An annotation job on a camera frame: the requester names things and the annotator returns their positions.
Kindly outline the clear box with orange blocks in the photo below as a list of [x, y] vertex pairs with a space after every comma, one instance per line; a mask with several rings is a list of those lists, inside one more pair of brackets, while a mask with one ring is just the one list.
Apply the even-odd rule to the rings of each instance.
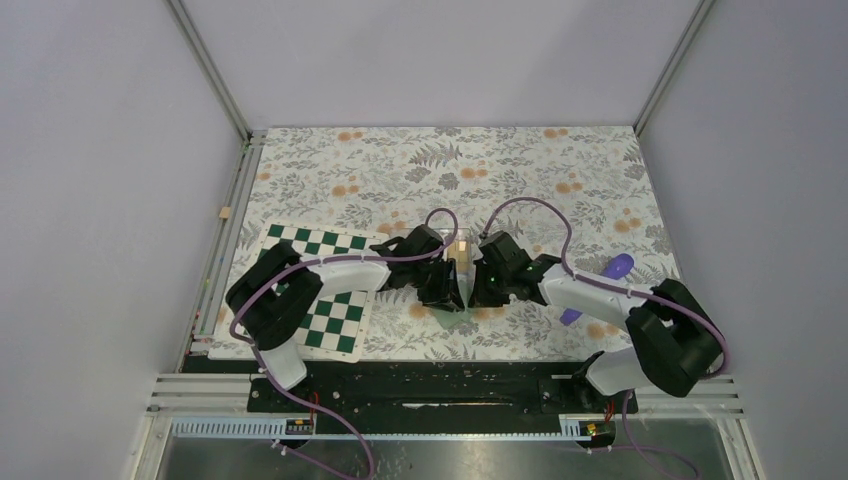
[[[412, 223], [396, 222], [392, 225], [391, 237], [408, 237], [416, 228]], [[443, 251], [444, 260], [453, 259], [459, 276], [467, 277], [472, 272], [474, 245], [477, 238], [470, 228], [460, 227], [454, 241]]]

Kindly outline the green card holder wallet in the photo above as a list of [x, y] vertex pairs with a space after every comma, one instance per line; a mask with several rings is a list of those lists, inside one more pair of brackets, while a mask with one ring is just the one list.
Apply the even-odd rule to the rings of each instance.
[[458, 312], [448, 312], [443, 310], [430, 309], [431, 315], [435, 318], [438, 325], [445, 330], [454, 328], [460, 322], [469, 321], [471, 319], [471, 308], [469, 305], [470, 296], [473, 287], [468, 276], [461, 276], [458, 280], [458, 291], [464, 307]]

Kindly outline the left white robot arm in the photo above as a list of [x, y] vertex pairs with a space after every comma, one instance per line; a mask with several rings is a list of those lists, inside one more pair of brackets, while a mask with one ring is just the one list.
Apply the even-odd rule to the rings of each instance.
[[289, 240], [272, 246], [225, 295], [234, 323], [246, 330], [259, 365], [275, 381], [272, 398], [288, 411], [299, 410], [309, 401], [307, 367], [295, 335], [321, 298], [411, 287], [425, 307], [463, 311], [456, 263], [443, 255], [449, 243], [429, 226], [420, 225], [363, 253], [306, 259]]

